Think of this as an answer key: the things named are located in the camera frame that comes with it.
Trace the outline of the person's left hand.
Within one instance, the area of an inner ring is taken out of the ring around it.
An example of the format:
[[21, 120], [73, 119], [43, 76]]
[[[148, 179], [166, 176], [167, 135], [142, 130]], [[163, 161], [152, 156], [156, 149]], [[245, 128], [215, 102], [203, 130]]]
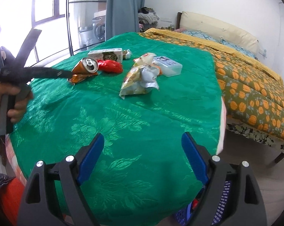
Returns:
[[5, 95], [8, 96], [8, 103], [3, 111], [0, 110], [0, 120], [3, 118], [3, 113], [6, 114], [6, 120], [10, 120], [12, 124], [22, 120], [26, 113], [28, 103], [34, 96], [32, 91], [30, 91], [24, 99], [16, 101], [15, 96], [19, 93], [19, 87], [0, 82], [0, 108], [3, 106], [2, 97]]

